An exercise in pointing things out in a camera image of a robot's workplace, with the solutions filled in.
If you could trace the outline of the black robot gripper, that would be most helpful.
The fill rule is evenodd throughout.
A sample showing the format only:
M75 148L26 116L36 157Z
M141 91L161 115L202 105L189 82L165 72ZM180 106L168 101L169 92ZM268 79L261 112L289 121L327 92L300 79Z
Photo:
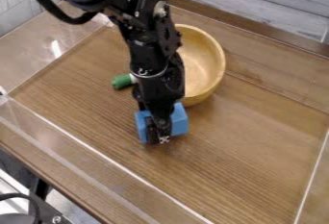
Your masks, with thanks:
M181 32L168 0L114 0L113 7L129 46L130 70L139 81L134 96L153 116L146 118L147 144L164 144L173 132L168 120L185 93Z

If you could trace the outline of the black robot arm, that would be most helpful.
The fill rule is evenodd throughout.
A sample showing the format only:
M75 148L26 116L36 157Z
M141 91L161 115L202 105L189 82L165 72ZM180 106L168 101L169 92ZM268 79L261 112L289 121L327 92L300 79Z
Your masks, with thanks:
M114 21L130 52L130 73L137 78L133 96L139 105L141 141L164 144L176 135L176 114L185 96L185 68L180 54L182 34L168 0L65 0L83 11L70 16L51 0L38 0L50 14L71 25L97 14Z

